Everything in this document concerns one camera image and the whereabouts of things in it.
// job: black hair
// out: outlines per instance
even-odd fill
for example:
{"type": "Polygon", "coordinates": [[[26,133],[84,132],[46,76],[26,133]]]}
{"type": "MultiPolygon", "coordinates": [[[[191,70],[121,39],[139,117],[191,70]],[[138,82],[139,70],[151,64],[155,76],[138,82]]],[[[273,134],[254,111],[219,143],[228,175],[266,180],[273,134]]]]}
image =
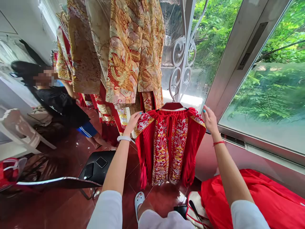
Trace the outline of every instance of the black hair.
{"type": "Polygon", "coordinates": [[[22,77],[24,85],[30,90],[35,99],[51,114],[53,117],[59,116],[59,113],[53,110],[49,105],[47,105],[41,98],[37,95],[37,89],[35,86],[34,76],[38,76],[38,74],[43,73],[44,70],[48,67],[42,67],[38,64],[33,64],[25,61],[13,61],[11,64],[11,68],[14,70],[14,74],[17,77],[22,77]]]}

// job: red bag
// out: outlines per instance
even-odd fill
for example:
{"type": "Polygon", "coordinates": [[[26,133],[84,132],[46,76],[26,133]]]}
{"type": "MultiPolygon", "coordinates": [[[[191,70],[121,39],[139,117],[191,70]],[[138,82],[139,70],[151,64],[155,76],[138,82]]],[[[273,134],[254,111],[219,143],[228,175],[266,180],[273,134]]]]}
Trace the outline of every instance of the red bag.
{"type": "MultiPolygon", "coordinates": [[[[240,173],[271,229],[305,228],[303,198],[255,170],[243,169],[240,173]]],[[[214,229],[233,228],[220,175],[202,182],[201,203],[214,229]]]]}
{"type": "Polygon", "coordinates": [[[0,191],[16,184],[19,175],[19,160],[7,158],[0,162],[0,191]]]}

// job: glass window pane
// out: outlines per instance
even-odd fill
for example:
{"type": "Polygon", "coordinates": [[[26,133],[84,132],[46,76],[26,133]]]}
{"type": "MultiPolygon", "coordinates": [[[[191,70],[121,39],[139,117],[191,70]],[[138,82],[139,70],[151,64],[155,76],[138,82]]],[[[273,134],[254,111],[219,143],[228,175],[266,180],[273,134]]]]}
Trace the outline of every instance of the glass window pane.
{"type": "MultiPolygon", "coordinates": [[[[187,88],[186,85],[182,87],[182,93],[185,93],[181,103],[184,106],[202,111],[241,3],[242,0],[209,0],[195,34],[196,58],[191,67],[191,78],[187,88]]],[[[197,0],[193,29],[202,14],[204,4],[205,0],[197,0]]]]}
{"type": "Polygon", "coordinates": [[[182,1],[160,0],[165,25],[165,40],[161,63],[164,103],[173,101],[169,93],[169,79],[175,68],[172,64],[172,46],[178,38],[184,35],[180,2],[182,1]]]}
{"type": "Polygon", "coordinates": [[[276,26],[219,124],[305,154],[305,1],[276,26]]]}

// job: black shirt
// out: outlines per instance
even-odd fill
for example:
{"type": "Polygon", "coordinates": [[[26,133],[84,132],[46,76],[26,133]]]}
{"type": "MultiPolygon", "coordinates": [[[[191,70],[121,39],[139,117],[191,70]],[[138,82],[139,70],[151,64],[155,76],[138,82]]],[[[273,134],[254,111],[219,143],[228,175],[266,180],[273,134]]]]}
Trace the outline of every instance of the black shirt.
{"type": "Polygon", "coordinates": [[[89,122],[89,116],[76,104],[65,87],[50,87],[36,91],[38,97],[55,110],[73,128],[79,128],[89,122]]]}

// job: green foliage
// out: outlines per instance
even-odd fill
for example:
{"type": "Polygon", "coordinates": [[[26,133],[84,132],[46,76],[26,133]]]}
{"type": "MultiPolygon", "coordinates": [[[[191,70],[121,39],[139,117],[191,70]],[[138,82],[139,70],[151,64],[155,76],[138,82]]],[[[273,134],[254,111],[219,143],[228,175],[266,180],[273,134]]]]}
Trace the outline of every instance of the green foliage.
{"type": "MultiPolygon", "coordinates": [[[[211,84],[234,25],[241,0],[210,0],[198,28],[194,68],[204,69],[211,84]]],[[[193,28],[205,0],[197,2],[193,28]]],[[[229,117],[243,114],[262,121],[280,121],[305,114],[305,1],[295,0],[277,25],[231,106],[229,117]]]]}
{"type": "Polygon", "coordinates": [[[280,121],[298,115],[305,108],[302,82],[305,64],[259,63],[248,74],[235,95],[235,114],[252,119],[280,121]]]}

